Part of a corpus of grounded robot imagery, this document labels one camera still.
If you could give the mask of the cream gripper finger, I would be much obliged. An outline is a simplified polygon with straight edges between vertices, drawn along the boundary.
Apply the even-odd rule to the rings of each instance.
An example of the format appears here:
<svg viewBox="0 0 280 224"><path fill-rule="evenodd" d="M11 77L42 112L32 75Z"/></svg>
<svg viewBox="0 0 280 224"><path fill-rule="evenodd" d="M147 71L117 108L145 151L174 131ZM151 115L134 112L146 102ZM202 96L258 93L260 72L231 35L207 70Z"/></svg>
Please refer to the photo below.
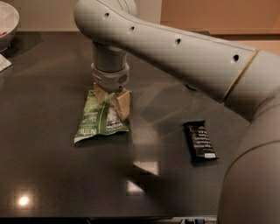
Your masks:
<svg viewBox="0 0 280 224"><path fill-rule="evenodd" d="M98 104L102 104L107 97L107 93L96 82L94 83L94 95Z"/></svg>
<svg viewBox="0 0 280 224"><path fill-rule="evenodd" d="M121 92L115 94L112 104L116 109L119 118L124 121L130 115L130 91L124 88Z"/></svg>

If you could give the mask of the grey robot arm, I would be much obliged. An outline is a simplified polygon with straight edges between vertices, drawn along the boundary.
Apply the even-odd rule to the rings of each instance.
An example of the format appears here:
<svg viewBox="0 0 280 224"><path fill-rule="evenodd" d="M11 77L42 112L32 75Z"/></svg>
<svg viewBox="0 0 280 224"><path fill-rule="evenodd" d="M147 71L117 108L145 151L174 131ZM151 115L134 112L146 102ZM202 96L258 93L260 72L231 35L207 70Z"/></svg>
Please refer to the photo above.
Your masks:
<svg viewBox="0 0 280 224"><path fill-rule="evenodd" d="M79 0L73 14L93 42L101 89L123 90L131 53L250 122L223 180L218 224L279 224L280 56L145 22L134 0Z"/></svg>

